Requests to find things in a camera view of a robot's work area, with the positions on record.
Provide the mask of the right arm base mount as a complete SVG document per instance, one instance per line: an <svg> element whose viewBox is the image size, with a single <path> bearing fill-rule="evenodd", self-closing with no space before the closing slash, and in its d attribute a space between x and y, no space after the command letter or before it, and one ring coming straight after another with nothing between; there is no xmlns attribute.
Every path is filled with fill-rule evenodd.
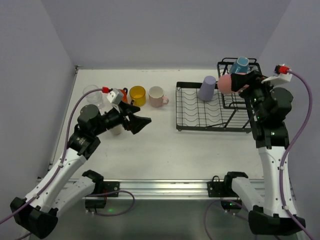
<svg viewBox="0 0 320 240"><path fill-rule="evenodd" d="M236 193L227 188L225 181L219 176L213 176L212 180L207 183L207 194L209 198L221 199L220 205L227 212L239 212L242 201Z"/></svg>

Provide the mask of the blue mug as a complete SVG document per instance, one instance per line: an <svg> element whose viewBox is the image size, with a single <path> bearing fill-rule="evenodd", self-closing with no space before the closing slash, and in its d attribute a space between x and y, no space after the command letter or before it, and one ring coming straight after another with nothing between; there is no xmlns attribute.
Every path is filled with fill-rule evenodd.
<svg viewBox="0 0 320 240"><path fill-rule="evenodd" d="M229 73L230 74L247 74L249 69L249 59L247 57L241 56L236 59L232 64Z"/></svg>

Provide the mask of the pink mug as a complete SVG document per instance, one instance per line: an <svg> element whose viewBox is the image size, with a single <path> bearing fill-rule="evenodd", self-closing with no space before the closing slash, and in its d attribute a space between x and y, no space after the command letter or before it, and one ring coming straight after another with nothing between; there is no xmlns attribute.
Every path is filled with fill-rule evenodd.
<svg viewBox="0 0 320 240"><path fill-rule="evenodd" d="M149 102L154 108L159 108L169 103L169 99L165 96L164 90L160 86L151 87L148 96Z"/></svg>

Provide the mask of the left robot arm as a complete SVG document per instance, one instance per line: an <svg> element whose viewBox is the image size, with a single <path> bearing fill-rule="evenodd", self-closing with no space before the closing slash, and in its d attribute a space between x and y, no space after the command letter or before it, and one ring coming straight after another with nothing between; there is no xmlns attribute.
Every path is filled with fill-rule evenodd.
<svg viewBox="0 0 320 240"><path fill-rule="evenodd" d="M88 170L73 186L63 190L100 145L98 136L117 126L134 135L139 133L152 121L149 117L136 116L139 111L139 107L122 101L104 114L96 105L85 105L59 160L31 192L24 198L15 197L10 203L15 222L39 239L48 237L64 211L102 188L103 177Z"/></svg>

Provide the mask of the lilac tumbler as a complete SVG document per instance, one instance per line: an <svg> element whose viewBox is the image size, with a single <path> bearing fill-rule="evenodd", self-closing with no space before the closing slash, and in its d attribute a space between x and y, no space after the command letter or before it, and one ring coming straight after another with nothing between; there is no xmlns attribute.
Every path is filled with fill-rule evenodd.
<svg viewBox="0 0 320 240"><path fill-rule="evenodd" d="M214 76L206 76L201 84L198 92L198 98L202 101L211 101L214 96L216 87L216 78Z"/></svg>

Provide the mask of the clear glass cup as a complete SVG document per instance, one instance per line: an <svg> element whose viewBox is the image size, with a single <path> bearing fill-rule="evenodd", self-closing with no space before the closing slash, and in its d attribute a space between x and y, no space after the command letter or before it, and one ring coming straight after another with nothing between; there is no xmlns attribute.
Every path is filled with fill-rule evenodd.
<svg viewBox="0 0 320 240"><path fill-rule="evenodd" d="M96 90L98 88L99 88L98 86L93 85L93 84L92 85L88 85L83 89L82 93L85 94L85 93L87 93L89 91ZM90 104L95 104L95 93L97 93L97 92L100 92L100 91L94 91L94 92L92 92L92 93L90 93L90 94L88 94L86 96L86 99Z"/></svg>
<svg viewBox="0 0 320 240"><path fill-rule="evenodd" d="M98 91L95 93L95 105L101 110L104 108L104 100L103 100L103 94L102 92Z"/></svg>

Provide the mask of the pink tumbler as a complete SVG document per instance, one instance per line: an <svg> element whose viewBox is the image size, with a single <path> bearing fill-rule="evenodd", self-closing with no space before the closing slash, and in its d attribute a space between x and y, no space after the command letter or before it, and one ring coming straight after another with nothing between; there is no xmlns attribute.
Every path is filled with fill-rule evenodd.
<svg viewBox="0 0 320 240"><path fill-rule="evenodd" d="M246 88L249 87L249 85L246 84L238 91L232 91L231 86L232 86L231 74L222 75L217 82L217 87L218 87L219 91L224 95L241 93L243 90L245 90Z"/></svg>

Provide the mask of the orange mug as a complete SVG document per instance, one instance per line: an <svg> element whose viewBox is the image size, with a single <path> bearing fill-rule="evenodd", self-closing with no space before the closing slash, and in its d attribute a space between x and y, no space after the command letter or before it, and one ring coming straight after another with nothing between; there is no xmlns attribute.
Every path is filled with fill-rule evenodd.
<svg viewBox="0 0 320 240"><path fill-rule="evenodd" d="M127 97L127 95L128 95L128 89L125 87L125 88L123 88L123 89L120 89L120 91L121 91L122 94L123 94L122 101L123 101L124 103L128 103L128 97Z"/></svg>

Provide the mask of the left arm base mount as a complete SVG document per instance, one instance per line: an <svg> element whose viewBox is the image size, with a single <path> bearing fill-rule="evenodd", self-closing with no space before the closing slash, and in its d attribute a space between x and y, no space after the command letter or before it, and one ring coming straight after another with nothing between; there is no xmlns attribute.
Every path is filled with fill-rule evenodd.
<svg viewBox="0 0 320 240"><path fill-rule="evenodd" d="M106 194L110 192L114 192L120 189L120 182L119 181L102 181L95 186L92 195L95 194ZM108 197L116 198L118 197L118 193L110 194L109 196L99 196L93 199L86 199L84 202L85 209L88 211L97 212L98 209L103 209L107 204Z"/></svg>

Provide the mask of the cream tumbler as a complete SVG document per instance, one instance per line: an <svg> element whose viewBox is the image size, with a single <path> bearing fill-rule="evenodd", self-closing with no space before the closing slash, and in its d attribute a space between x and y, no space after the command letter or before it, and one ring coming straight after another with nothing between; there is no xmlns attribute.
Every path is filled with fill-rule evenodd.
<svg viewBox="0 0 320 240"><path fill-rule="evenodd" d="M109 130L113 136L118 136L122 133L122 127L120 125Z"/></svg>

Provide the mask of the yellow mug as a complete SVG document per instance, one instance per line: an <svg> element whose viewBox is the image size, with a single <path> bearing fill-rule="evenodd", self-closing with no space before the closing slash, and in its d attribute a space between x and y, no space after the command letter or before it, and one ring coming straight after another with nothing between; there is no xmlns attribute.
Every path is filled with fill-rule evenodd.
<svg viewBox="0 0 320 240"><path fill-rule="evenodd" d="M133 86L129 90L130 104L137 107L142 107L146 104L146 90L142 86Z"/></svg>

